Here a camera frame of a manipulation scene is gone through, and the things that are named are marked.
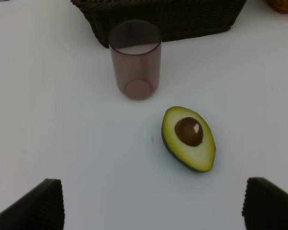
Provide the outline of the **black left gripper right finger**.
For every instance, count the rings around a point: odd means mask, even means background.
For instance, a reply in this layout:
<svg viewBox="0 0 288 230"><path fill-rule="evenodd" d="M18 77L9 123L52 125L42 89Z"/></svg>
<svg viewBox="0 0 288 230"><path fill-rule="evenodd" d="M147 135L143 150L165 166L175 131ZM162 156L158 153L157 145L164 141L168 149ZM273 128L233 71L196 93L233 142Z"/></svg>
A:
<svg viewBox="0 0 288 230"><path fill-rule="evenodd" d="M241 214L248 230L288 230L288 193L263 177L250 177Z"/></svg>

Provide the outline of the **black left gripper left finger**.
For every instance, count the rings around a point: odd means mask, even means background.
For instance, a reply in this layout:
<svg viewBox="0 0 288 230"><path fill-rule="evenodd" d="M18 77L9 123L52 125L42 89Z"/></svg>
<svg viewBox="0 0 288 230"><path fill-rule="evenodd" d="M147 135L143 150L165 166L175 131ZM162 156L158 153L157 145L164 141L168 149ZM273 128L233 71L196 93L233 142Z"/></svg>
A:
<svg viewBox="0 0 288 230"><path fill-rule="evenodd" d="M64 200L60 179L45 179L0 213L0 230L62 230Z"/></svg>

